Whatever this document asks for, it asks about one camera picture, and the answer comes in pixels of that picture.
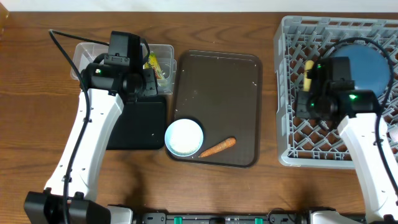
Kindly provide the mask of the yellow green snack wrapper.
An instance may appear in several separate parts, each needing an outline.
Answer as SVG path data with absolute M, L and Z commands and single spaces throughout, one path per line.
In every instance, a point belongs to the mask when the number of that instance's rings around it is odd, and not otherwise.
M 158 80 L 164 80 L 164 72 L 162 71 L 160 64 L 157 60 L 156 54 L 154 52 L 151 52 L 149 54 L 149 59 L 148 61 L 144 64 L 144 68 L 152 68 L 154 70 L 156 79 Z

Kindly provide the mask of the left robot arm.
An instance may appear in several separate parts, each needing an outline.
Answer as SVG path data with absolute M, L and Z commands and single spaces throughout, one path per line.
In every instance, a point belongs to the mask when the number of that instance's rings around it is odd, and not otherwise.
M 145 39 L 113 31 L 108 52 L 79 70 L 50 29 L 54 44 L 80 82 L 78 111 L 61 159 L 42 192 L 29 192 L 24 211 L 31 223 L 132 223 L 132 209 L 96 203 L 98 177 L 114 125 L 124 105 L 155 96 L 154 71 L 145 69 Z

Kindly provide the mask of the cream plastic spoon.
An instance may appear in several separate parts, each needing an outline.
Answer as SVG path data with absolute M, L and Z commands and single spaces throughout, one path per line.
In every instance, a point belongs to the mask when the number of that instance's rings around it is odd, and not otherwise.
M 307 60 L 305 62 L 305 71 L 304 71 L 304 79 L 303 79 L 303 91 L 310 91 L 310 85 L 312 79 L 310 78 L 310 71 L 313 68 L 314 61 Z

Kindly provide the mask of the dark blue plate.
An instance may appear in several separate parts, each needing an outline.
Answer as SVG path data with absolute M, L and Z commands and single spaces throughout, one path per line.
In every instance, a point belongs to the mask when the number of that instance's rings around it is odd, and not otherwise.
M 387 60 L 376 50 L 365 45 L 346 45 L 331 57 L 348 57 L 351 78 L 356 90 L 371 90 L 381 96 L 389 83 L 390 70 Z

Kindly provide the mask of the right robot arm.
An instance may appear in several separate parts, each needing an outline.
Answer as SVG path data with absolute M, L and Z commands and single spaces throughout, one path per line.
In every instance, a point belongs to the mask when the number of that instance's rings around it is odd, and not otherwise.
M 382 107 L 372 90 L 357 90 L 354 84 L 348 57 L 307 61 L 295 114 L 334 124 L 354 163 L 366 221 L 397 223 L 397 162 Z

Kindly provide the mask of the orange carrot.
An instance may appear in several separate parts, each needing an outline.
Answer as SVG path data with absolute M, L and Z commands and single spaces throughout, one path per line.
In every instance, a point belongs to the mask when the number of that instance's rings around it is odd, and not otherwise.
M 208 156 L 211 156 L 213 154 L 219 153 L 219 152 L 221 152 L 221 151 L 223 151 L 225 149 L 228 149 L 228 148 L 234 146 L 235 144 L 236 144 L 236 139 L 235 138 L 225 139 L 224 141 L 220 142 L 219 144 L 217 144 L 217 145 L 205 150 L 204 152 L 202 152 L 199 155 L 199 158 L 208 157 Z

